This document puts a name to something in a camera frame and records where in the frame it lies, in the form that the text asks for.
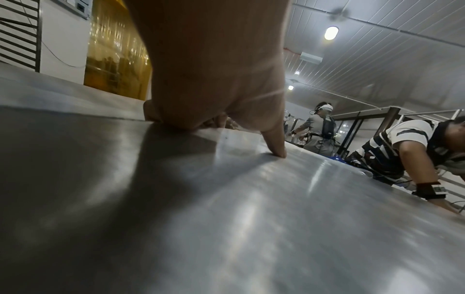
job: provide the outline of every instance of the white paneled ceiling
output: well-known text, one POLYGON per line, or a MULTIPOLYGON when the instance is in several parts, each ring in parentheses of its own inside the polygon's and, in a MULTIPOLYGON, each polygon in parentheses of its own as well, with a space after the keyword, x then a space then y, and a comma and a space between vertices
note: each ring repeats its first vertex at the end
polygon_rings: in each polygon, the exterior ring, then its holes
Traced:
POLYGON ((335 113, 389 105, 415 111, 465 106, 465 0, 293 3, 283 52, 287 82, 294 85, 288 101, 306 108, 332 102, 335 113), (342 16, 324 13, 342 10, 342 16), (323 37, 330 26, 339 28, 332 41, 323 37), (302 52, 323 61, 302 61, 302 52))

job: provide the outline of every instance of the cable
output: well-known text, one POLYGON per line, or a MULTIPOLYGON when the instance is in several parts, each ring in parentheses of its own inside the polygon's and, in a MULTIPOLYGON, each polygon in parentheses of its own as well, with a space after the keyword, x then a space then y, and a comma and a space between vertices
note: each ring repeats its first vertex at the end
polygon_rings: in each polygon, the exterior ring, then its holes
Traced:
MULTIPOLYGON (((26 12, 26 9, 24 8, 24 6, 22 6, 22 8, 23 8, 24 13, 28 14, 28 13, 26 12)), ((33 24, 31 23, 31 20, 29 19, 29 17, 26 17, 26 18, 28 19, 28 22, 33 26, 33 24)), ((53 55, 56 59, 58 59, 59 61, 61 61, 61 63, 65 64, 65 65, 67 65, 67 66, 69 66, 69 67, 73 67, 73 68, 84 68, 84 67, 87 66, 86 64, 83 65, 83 66, 74 66, 74 65, 67 64, 66 62, 64 62, 63 60, 61 60, 55 53, 53 53, 53 51, 50 50, 50 48, 47 46, 47 44, 44 43, 44 41, 42 41, 42 39, 41 39, 40 41, 42 42, 42 44, 44 44, 45 48, 47 48, 47 50, 50 51, 50 53, 52 53, 52 55, 53 55)))

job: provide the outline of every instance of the ceiling light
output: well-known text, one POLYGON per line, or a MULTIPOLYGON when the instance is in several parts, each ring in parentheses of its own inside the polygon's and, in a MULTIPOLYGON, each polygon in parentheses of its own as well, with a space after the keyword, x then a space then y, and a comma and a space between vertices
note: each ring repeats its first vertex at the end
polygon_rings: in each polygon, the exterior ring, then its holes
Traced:
POLYGON ((325 39, 334 40, 338 35, 339 29, 337 27, 329 27, 325 33, 325 39))

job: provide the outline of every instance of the black and white striped shirt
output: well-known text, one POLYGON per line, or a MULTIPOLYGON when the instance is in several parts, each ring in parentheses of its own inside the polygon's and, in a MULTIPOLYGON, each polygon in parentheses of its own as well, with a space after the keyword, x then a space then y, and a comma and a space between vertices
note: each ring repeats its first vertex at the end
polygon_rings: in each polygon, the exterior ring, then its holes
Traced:
POLYGON ((370 139, 349 158, 376 173, 394 180, 399 179, 405 172, 398 154, 399 143, 415 141, 425 145, 435 167, 455 175, 464 175, 465 154, 454 153, 445 146, 444 135, 451 122, 412 120, 395 125, 370 139))

